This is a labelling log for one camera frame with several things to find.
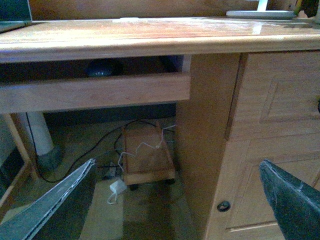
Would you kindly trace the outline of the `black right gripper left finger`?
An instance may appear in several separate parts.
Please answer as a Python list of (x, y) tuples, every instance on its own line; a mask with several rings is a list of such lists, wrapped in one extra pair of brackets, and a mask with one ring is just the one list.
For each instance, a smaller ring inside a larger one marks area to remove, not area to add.
[(95, 159), (86, 161), (26, 209), (0, 226), (2, 240), (77, 240), (91, 206)]

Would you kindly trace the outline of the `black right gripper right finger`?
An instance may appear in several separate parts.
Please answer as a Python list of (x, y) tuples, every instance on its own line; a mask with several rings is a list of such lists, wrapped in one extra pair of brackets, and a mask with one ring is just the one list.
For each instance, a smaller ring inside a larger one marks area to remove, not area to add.
[(320, 238), (320, 192), (268, 159), (259, 165), (263, 191), (286, 240)]

